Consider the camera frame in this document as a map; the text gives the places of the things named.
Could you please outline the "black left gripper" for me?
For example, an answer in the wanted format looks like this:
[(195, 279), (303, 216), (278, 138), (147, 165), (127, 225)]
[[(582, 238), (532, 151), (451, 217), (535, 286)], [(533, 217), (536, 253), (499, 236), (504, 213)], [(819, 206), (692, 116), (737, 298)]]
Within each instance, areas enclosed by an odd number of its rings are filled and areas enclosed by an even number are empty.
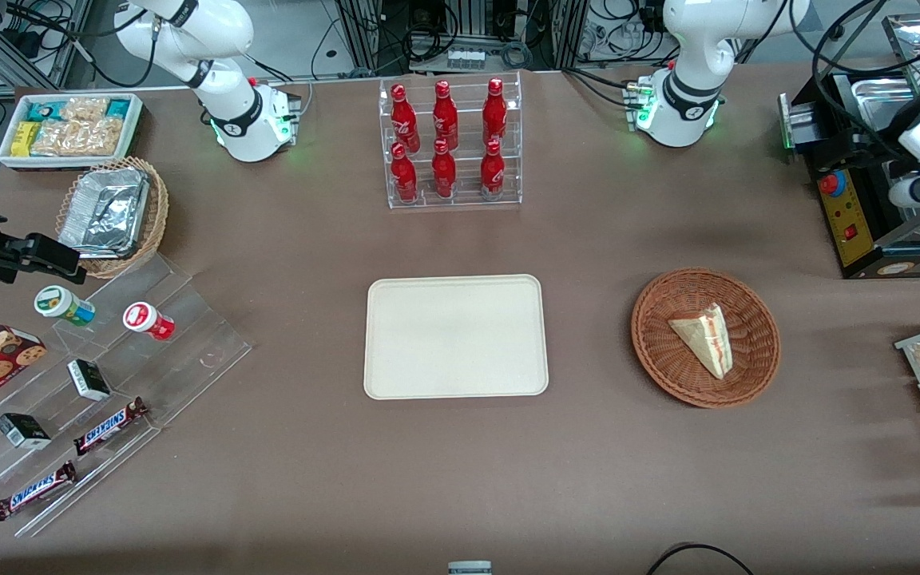
[(906, 157), (899, 152), (891, 152), (884, 143), (876, 141), (866, 132), (853, 132), (851, 139), (851, 155), (847, 159), (847, 167), (853, 169), (866, 169), (883, 175), (887, 180), (893, 180), (906, 174)]

